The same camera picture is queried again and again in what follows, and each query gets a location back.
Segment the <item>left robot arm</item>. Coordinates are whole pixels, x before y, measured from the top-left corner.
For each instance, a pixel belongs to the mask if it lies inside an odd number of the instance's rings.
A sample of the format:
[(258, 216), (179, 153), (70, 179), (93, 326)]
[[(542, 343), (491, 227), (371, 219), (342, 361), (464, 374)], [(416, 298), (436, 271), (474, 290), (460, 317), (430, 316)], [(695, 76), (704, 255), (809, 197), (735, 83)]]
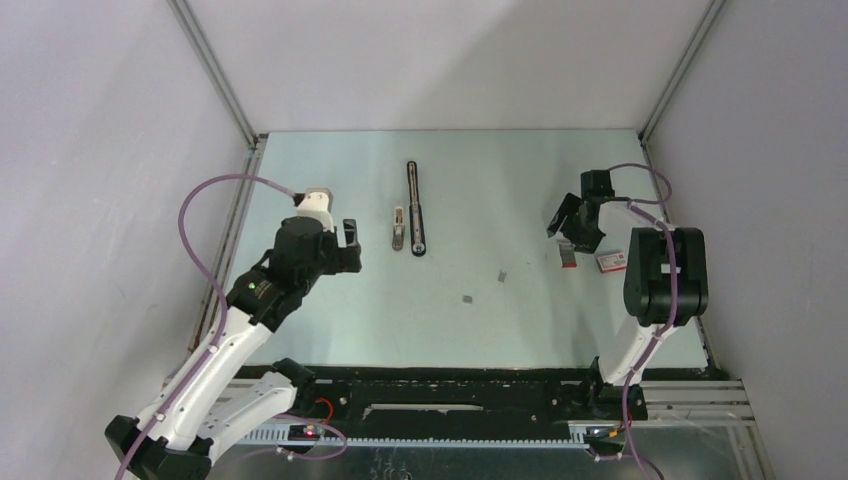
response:
[(316, 403), (314, 374), (285, 358), (247, 392), (218, 401), (251, 355), (299, 309), (322, 276), (362, 268), (357, 223), (335, 229), (315, 218), (282, 221), (274, 245), (239, 276), (225, 298), (226, 310), (157, 399), (138, 415), (117, 415), (105, 436), (122, 478), (204, 479), (223, 454), (278, 414), (304, 416)]

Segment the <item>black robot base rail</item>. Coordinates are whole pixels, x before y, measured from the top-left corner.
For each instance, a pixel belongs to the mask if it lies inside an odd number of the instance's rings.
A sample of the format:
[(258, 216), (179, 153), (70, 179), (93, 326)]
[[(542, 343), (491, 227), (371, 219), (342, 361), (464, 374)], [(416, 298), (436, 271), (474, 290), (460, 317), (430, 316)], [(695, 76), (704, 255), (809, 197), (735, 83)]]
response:
[(312, 366), (292, 410), (351, 441), (568, 441), (580, 425), (648, 418), (639, 386), (603, 386), (587, 368), (466, 369)]

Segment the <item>beige stapler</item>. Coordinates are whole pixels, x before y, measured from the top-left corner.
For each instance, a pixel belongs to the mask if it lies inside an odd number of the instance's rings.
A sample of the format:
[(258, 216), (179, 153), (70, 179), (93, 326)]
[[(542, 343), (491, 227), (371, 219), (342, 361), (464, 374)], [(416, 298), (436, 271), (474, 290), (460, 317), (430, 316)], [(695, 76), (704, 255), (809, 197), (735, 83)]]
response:
[(405, 215), (404, 208), (397, 206), (393, 211), (393, 227), (391, 246), (394, 251), (401, 251), (405, 239)]

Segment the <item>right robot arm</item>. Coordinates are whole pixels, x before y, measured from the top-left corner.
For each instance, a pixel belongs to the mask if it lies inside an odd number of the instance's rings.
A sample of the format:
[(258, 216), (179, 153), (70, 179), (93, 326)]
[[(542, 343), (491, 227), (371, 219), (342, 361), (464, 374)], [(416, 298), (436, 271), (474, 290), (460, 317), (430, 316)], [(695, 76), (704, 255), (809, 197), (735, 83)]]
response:
[(581, 392), (585, 411), (606, 418), (622, 403), (618, 387), (638, 384), (659, 347), (705, 312), (706, 245), (700, 229), (649, 213), (650, 200), (618, 195), (610, 169), (581, 173), (580, 187), (564, 197), (546, 233), (594, 256), (600, 272), (624, 275), (626, 318), (597, 360), (600, 379)]

